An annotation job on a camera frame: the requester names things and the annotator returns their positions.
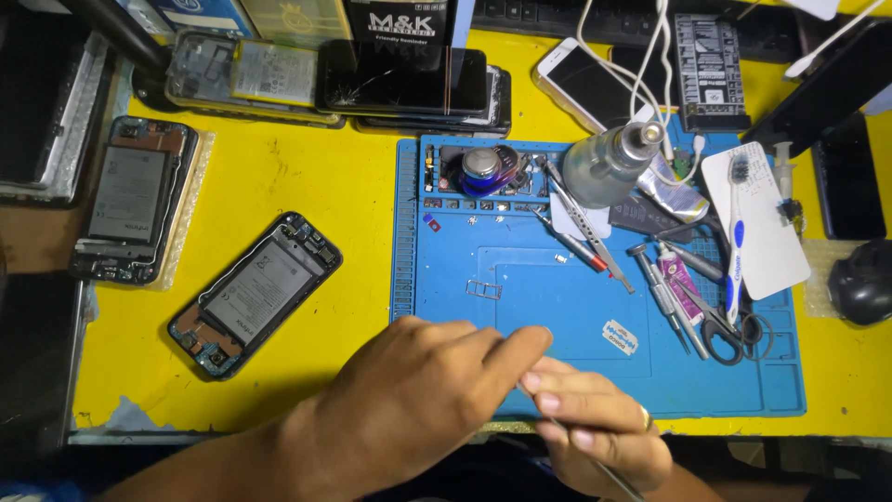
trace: black scissors handle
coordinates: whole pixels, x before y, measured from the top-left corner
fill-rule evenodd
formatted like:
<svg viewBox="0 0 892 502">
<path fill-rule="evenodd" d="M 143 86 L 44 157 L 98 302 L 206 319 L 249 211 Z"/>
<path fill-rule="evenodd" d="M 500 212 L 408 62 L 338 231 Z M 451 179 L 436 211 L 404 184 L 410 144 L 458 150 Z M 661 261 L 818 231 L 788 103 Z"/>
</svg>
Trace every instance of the black scissors handle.
<svg viewBox="0 0 892 502">
<path fill-rule="evenodd" d="M 700 333 L 703 335 L 703 346 L 706 347 L 706 352 L 712 355 L 712 357 L 714 357 L 720 364 L 733 366 L 743 360 L 743 347 L 740 345 L 740 340 L 728 333 L 728 331 L 720 326 L 718 322 L 709 319 L 704 320 L 703 326 L 700 328 Z M 725 359 L 716 354 L 715 348 L 713 347 L 713 337 L 715 335 L 721 337 L 722 340 L 727 342 L 728 345 L 734 349 L 734 356 L 731 359 Z"/>
</svg>

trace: yellow table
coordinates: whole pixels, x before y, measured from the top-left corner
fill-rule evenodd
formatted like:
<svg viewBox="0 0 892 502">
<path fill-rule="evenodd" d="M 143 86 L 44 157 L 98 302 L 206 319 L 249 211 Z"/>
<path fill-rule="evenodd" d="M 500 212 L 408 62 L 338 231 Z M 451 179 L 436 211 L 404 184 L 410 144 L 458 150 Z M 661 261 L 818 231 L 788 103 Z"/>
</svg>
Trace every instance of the yellow table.
<svg viewBox="0 0 892 502">
<path fill-rule="evenodd" d="M 469 46 L 513 77 L 510 138 L 576 141 L 587 136 L 537 90 L 534 64 L 557 41 L 472 31 Z M 606 54 L 606 46 L 595 46 Z M 784 66 L 744 61 L 747 111 L 758 120 L 791 90 Z M 96 286 L 99 318 L 87 327 L 72 412 L 79 428 L 106 423 L 126 397 L 157 425 L 239 431 L 284 412 L 330 380 L 388 322 L 396 137 L 162 114 L 132 101 L 130 114 L 182 121 L 217 133 L 174 286 L 164 293 Z M 892 113 L 869 118 L 877 177 L 892 222 Z M 809 238 L 821 238 L 808 153 L 794 160 L 795 196 Z M 202 382 L 165 331 L 170 317 L 269 225 L 295 210 L 319 226 L 344 264 L 226 382 Z M 704 418 L 659 425 L 688 434 L 892 436 L 892 324 L 857 329 L 805 317 L 797 288 L 799 346 L 808 413 L 793 418 Z"/>
</svg>

